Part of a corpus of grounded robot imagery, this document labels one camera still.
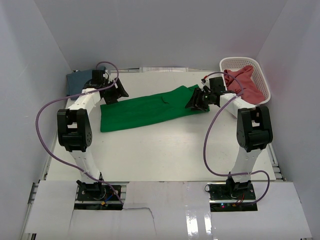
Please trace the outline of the green t shirt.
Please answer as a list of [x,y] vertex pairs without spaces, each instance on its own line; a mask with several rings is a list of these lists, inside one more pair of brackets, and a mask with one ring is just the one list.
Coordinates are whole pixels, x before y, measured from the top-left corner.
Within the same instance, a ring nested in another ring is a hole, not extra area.
[[202,111],[185,108],[197,87],[182,85],[168,92],[102,104],[100,131],[128,130],[201,114]]

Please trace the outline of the pink t shirt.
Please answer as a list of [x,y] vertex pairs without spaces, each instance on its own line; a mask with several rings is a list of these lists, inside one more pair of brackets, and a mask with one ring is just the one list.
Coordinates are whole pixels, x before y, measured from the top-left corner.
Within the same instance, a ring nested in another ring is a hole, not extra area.
[[[251,79],[254,72],[253,66],[246,65],[238,71],[225,69],[224,72],[227,74],[224,75],[224,81],[229,91],[239,94],[243,88],[243,94],[241,95],[241,97],[244,101],[250,104],[257,105],[265,100],[263,93],[257,88],[255,83]],[[229,75],[236,78],[241,84],[242,88],[239,83]]]

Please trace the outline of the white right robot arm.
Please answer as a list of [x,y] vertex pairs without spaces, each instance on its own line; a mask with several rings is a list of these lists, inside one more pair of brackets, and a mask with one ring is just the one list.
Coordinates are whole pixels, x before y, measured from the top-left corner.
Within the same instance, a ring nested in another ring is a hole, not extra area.
[[[203,87],[196,87],[193,90],[185,108],[192,111],[207,111],[210,105],[216,105],[219,107],[218,112],[221,113],[227,110],[230,104],[235,105],[240,99],[238,94],[226,90],[222,77],[203,78],[201,82]],[[229,198],[236,200],[251,191],[252,175],[262,173],[266,176],[267,182],[271,182],[266,171],[254,171],[253,168],[258,156],[272,142],[273,130],[267,106],[245,107],[241,103],[235,107],[233,112],[237,115],[236,140],[239,149],[232,170],[222,174],[209,167],[207,161],[208,132],[205,134],[202,156],[204,165],[210,173],[226,178],[222,190]]]

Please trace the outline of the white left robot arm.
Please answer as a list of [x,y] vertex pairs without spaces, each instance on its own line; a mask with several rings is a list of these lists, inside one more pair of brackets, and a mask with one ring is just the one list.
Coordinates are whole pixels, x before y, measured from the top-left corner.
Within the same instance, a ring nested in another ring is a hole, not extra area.
[[111,80],[106,71],[94,69],[75,102],[57,112],[58,142],[69,152],[81,172],[78,186],[85,195],[96,200],[102,199],[107,190],[89,150],[93,141],[89,115],[101,100],[114,104],[119,98],[128,96],[118,76]]

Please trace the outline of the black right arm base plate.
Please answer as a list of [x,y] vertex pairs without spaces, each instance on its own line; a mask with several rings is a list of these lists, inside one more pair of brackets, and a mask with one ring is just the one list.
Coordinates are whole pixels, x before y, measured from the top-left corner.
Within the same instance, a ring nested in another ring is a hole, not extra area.
[[251,185],[248,190],[230,193],[227,185],[222,183],[208,183],[204,191],[209,194],[209,205],[212,213],[223,212],[256,212],[256,194]]

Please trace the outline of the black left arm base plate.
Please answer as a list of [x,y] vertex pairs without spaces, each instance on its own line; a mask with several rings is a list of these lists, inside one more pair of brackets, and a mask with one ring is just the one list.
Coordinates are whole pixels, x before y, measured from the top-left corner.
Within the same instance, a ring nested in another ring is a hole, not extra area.
[[121,197],[121,185],[112,185],[114,190],[100,182],[84,183],[78,180],[77,185],[75,210],[121,211],[123,209],[123,205],[116,196],[117,194]]

